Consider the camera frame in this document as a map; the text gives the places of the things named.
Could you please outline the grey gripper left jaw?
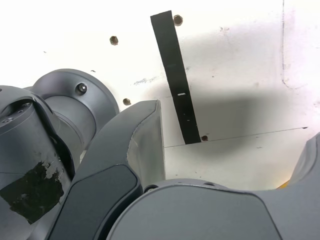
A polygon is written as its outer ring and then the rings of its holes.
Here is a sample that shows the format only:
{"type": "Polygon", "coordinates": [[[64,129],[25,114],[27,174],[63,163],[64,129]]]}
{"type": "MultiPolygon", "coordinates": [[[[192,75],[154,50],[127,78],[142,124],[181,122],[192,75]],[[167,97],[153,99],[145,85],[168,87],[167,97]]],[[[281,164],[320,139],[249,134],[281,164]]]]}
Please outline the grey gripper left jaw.
{"type": "Polygon", "coordinates": [[[141,101],[116,115],[94,137],[47,239],[106,239],[145,187],[165,178],[161,103],[141,101]]]}

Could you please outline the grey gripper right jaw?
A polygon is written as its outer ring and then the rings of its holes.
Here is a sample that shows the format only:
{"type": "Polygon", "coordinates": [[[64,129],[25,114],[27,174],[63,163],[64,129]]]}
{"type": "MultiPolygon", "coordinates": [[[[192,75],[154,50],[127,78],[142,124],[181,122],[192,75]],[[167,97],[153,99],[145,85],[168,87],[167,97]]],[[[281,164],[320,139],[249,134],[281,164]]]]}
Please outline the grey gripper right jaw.
{"type": "Polygon", "coordinates": [[[284,188],[240,191],[166,184],[119,216],[109,240],[317,240],[320,137],[308,140],[284,188]]]}

